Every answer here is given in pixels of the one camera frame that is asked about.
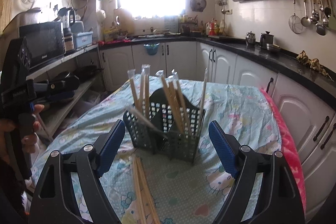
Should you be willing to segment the person's left hand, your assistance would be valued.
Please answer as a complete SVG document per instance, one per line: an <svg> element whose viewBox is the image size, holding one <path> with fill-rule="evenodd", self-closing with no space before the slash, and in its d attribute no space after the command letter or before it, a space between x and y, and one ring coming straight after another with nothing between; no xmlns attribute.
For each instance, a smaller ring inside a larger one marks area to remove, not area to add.
<svg viewBox="0 0 336 224"><path fill-rule="evenodd" d="M15 124L9 119L1 119L1 159L8 165L11 165L11 162L9 152L7 150L5 136L9 133L12 133L16 128L23 130L23 132L25 133L25 135L23 135L21 139L23 151L29 154L33 154L36 151L36 132L41 129L41 123L37 120L37 115L44 110L45 106L42 104L36 104L34 105L34 108L34 112L30 115L31 120L33 120L34 122L30 122L26 126L23 126L21 124Z"/></svg>

